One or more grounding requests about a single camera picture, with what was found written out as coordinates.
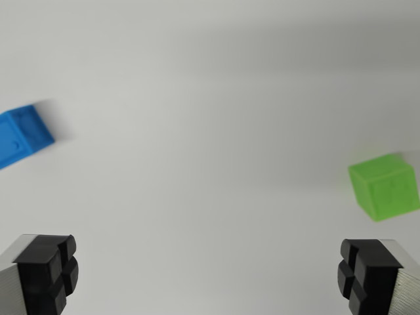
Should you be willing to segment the black-padded silver gripper left finger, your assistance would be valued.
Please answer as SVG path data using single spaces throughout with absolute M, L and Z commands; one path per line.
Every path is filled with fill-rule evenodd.
M 58 315 L 76 288 L 72 235 L 22 234 L 1 254 L 1 313 Z

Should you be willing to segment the black-padded silver gripper right finger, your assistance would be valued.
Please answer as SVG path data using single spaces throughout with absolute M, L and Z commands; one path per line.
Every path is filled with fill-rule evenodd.
M 341 243 L 341 295 L 352 314 L 418 314 L 419 263 L 395 240 Z

